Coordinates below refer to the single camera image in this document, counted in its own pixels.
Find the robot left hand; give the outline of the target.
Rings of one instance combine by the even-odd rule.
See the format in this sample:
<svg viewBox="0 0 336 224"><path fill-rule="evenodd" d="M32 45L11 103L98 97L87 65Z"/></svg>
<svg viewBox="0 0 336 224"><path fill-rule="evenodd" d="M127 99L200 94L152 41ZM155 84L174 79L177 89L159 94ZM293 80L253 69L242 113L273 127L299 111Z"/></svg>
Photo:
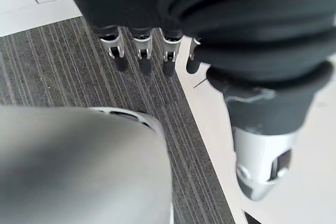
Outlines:
<svg viewBox="0 0 336 224"><path fill-rule="evenodd" d="M163 73L174 72L183 36L186 70L201 63L222 93L244 195L262 200L287 173L315 94L330 80L335 0L73 0L115 60L127 68L121 27L151 72L152 29L161 31Z"/></svg>

